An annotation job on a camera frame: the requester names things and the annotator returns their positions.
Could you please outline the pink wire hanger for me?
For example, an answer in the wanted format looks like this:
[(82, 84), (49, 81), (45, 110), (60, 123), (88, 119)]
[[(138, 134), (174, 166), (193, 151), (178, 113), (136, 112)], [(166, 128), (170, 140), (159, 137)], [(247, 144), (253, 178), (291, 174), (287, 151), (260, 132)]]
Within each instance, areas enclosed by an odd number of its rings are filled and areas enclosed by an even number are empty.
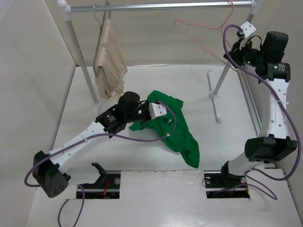
[(227, 66), (227, 69), (231, 69), (236, 72), (237, 70), (233, 66), (227, 65), (227, 60), (224, 60), (223, 57), (218, 56), (218, 54), (216, 54), (214, 51), (215, 46), (223, 46), (222, 44), (219, 44), (218, 39), (223, 37), (223, 29), (227, 26), (227, 22), (233, 15), (235, 9), (234, 1), (227, 0), (226, 2), (232, 7), (232, 9), (223, 22), (217, 27), (207, 26), (199, 23), (189, 23), (182, 19), (175, 19), (173, 25), (181, 34), (202, 48), (204, 52), (212, 56), (224, 66)]

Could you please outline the green t shirt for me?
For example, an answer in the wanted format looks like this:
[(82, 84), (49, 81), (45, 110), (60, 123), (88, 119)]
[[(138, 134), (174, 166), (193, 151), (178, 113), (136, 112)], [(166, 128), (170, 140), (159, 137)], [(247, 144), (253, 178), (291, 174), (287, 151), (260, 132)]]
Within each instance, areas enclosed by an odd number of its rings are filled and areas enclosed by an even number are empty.
[(149, 121), (144, 125), (135, 122), (129, 129), (132, 131), (152, 129), (157, 132), (159, 137), (163, 137), (168, 132), (173, 131), (172, 135), (163, 139), (164, 143), (173, 152), (180, 153), (186, 164), (193, 168), (198, 168), (200, 162), (199, 146), (196, 139), (190, 133), (182, 113), (183, 101), (157, 90), (152, 91), (147, 99), (153, 103), (159, 100), (169, 107), (176, 117), (176, 127), (174, 127), (174, 118), (172, 114), (168, 112), (167, 115)]

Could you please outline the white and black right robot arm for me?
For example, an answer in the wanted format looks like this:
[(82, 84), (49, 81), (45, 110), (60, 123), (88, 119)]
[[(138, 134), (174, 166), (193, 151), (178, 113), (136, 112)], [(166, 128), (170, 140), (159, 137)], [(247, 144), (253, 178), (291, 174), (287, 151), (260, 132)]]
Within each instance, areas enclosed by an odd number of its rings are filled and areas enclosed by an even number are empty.
[(236, 68), (243, 65), (254, 67), (258, 83), (262, 85), (260, 133), (246, 141), (242, 154), (222, 166), (219, 181), (224, 186), (241, 180), (246, 171), (261, 164), (281, 161), (297, 149), (298, 142), (290, 138), (283, 111), (291, 79), (290, 65), (282, 62), (287, 43), (287, 34), (269, 31), (259, 49), (252, 47), (250, 39), (241, 47), (239, 40), (224, 55)]

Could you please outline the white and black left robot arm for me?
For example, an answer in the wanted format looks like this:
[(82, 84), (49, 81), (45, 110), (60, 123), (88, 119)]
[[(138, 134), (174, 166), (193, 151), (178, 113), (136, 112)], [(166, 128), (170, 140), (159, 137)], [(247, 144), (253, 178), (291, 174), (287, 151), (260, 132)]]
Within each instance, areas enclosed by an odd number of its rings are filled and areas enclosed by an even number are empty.
[(84, 154), (101, 142), (126, 128), (128, 123), (146, 123), (151, 120), (151, 102), (140, 100), (135, 92), (125, 92), (118, 103), (100, 114), (84, 131), (47, 154), (39, 151), (34, 155), (32, 173), (38, 185), (49, 198), (62, 193), (72, 178), (68, 169)]

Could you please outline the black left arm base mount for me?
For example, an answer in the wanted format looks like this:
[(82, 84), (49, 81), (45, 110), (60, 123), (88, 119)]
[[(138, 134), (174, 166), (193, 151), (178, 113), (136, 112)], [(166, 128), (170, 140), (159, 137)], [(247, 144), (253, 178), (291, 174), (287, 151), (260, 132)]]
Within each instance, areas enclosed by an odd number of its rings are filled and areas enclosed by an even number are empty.
[(98, 178), (93, 183), (84, 183), (82, 188), (77, 187), (76, 198), (82, 199), (119, 199), (121, 171), (107, 171), (100, 164), (92, 163), (92, 166), (98, 170)]

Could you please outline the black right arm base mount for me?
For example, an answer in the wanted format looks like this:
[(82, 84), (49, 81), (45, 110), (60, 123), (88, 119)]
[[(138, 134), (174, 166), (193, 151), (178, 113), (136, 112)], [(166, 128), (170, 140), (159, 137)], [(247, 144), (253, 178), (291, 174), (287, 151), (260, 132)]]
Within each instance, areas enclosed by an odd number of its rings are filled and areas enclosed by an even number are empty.
[(250, 194), (244, 175), (229, 173), (228, 162), (220, 171), (205, 171), (202, 185), (206, 188), (208, 199), (249, 199)]

